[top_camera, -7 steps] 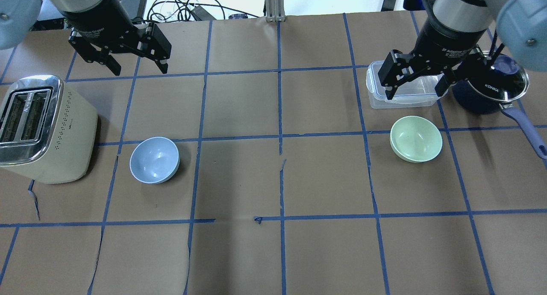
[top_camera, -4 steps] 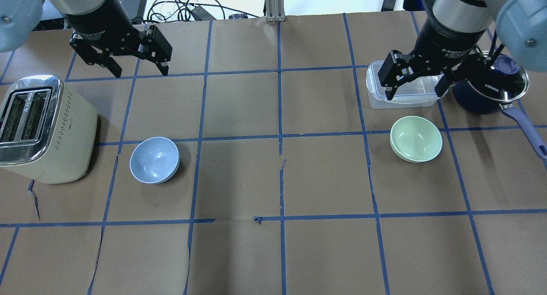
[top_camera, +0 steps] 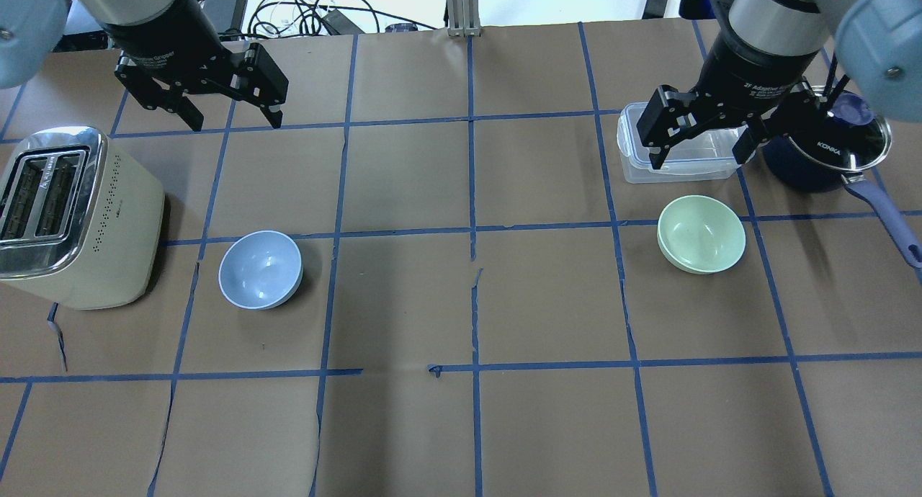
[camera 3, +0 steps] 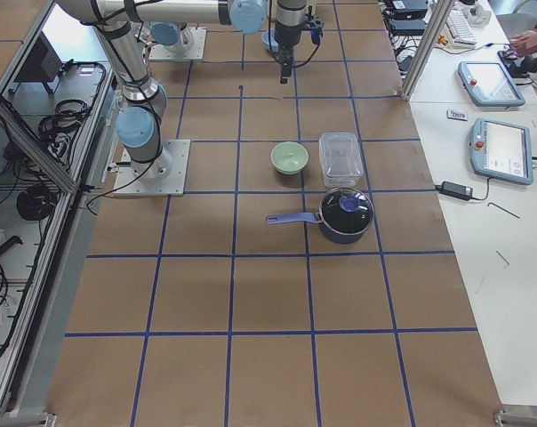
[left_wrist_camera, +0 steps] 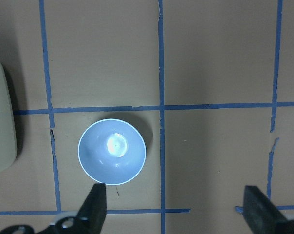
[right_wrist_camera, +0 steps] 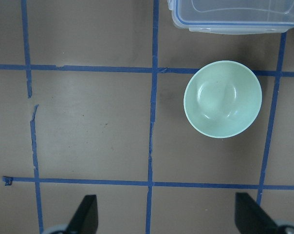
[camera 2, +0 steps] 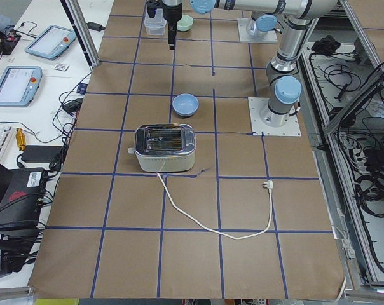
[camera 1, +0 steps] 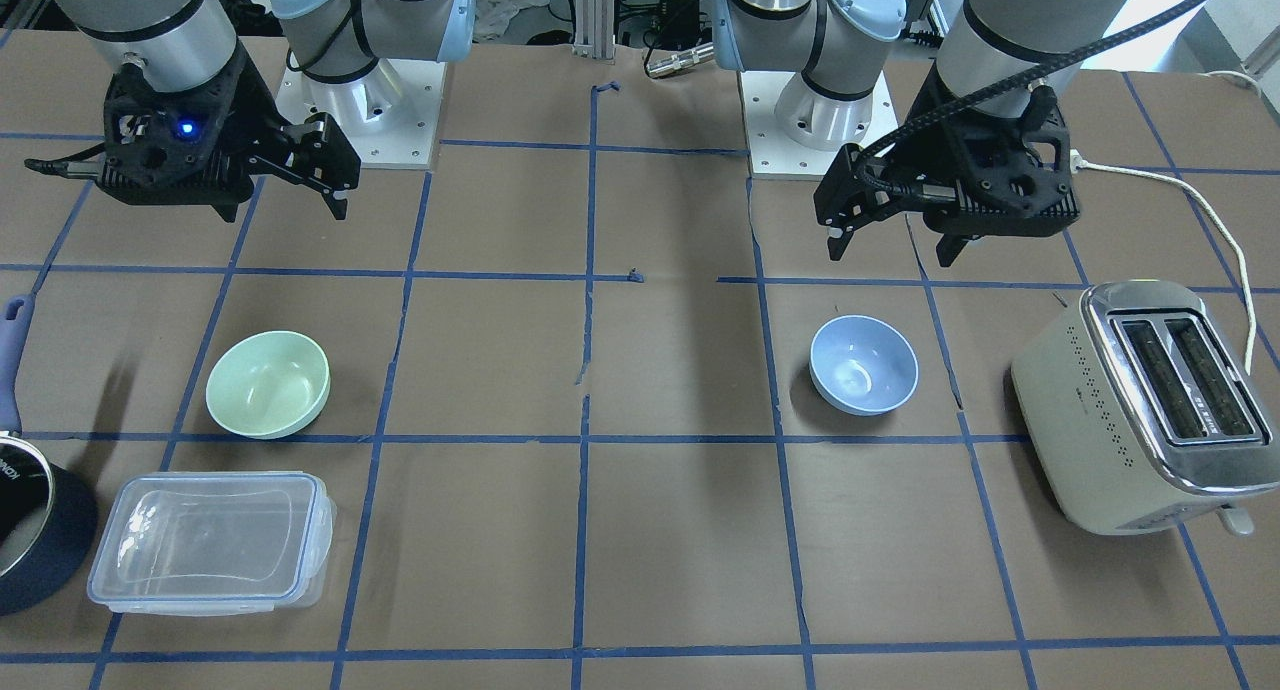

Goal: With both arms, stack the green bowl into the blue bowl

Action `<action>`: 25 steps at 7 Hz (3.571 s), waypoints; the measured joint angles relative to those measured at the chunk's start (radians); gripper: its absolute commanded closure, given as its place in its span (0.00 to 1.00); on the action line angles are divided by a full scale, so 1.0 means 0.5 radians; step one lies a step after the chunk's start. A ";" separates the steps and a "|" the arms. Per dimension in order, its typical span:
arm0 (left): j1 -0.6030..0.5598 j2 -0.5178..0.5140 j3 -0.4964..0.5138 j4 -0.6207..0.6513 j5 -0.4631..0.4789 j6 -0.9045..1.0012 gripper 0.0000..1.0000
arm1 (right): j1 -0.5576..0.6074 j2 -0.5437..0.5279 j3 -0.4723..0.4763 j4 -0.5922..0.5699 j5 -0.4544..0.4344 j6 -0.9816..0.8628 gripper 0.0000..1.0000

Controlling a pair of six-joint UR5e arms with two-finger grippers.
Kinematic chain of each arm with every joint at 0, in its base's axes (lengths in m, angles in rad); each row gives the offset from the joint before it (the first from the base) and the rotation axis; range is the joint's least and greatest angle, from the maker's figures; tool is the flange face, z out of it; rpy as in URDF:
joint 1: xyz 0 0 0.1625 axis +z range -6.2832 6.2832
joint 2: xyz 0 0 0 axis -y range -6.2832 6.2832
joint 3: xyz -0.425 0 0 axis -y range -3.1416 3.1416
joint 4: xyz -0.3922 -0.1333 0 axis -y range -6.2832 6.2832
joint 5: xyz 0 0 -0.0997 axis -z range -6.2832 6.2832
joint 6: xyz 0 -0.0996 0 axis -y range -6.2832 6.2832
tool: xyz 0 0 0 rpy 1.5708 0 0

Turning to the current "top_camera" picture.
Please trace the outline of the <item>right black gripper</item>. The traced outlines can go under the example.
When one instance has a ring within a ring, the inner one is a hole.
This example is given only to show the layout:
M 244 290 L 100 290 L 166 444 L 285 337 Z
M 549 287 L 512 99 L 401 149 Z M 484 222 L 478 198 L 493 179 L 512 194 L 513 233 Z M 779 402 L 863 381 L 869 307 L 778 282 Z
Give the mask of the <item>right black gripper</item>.
M 733 146 L 735 162 L 743 165 L 757 147 L 774 137 L 815 130 L 826 119 L 825 92 L 817 92 L 801 81 L 789 93 L 819 53 L 816 41 L 803 54 L 775 55 L 751 46 L 735 33 L 727 12 L 715 11 L 712 18 L 717 21 L 719 32 L 712 41 L 694 91 L 656 87 L 636 122 L 641 143 L 649 150 L 648 158 L 655 170 L 664 166 L 673 147 L 705 130 L 745 124 Z M 770 109 L 774 110 L 764 119 L 761 115 Z

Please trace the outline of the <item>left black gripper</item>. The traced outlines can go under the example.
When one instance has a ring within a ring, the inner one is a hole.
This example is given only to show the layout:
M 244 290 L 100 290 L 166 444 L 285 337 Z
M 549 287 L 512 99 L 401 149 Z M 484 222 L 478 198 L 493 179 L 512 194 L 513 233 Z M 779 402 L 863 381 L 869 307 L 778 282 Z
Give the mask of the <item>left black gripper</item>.
M 204 115 L 189 94 L 226 94 L 261 111 L 279 129 L 289 78 L 268 50 L 251 42 L 231 53 L 197 0 L 104 0 L 101 24 L 124 55 L 115 77 L 146 110 L 163 109 L 190 130 Z

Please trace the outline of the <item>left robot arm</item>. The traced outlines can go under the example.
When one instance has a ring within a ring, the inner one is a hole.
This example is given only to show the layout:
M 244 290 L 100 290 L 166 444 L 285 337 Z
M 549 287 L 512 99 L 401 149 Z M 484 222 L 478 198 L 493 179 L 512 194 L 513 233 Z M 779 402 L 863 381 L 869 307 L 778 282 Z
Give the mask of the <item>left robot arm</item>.
M 267 49 L 224 47 L 197 0 L 1 0 L 1 86 L 36 76 L 65 32 L 73 2 L 121 50 L 116 79 L 147 110 L 162 109 L 201 130 L 194 94 L 223 94 L 283 122 L 289 80 Z

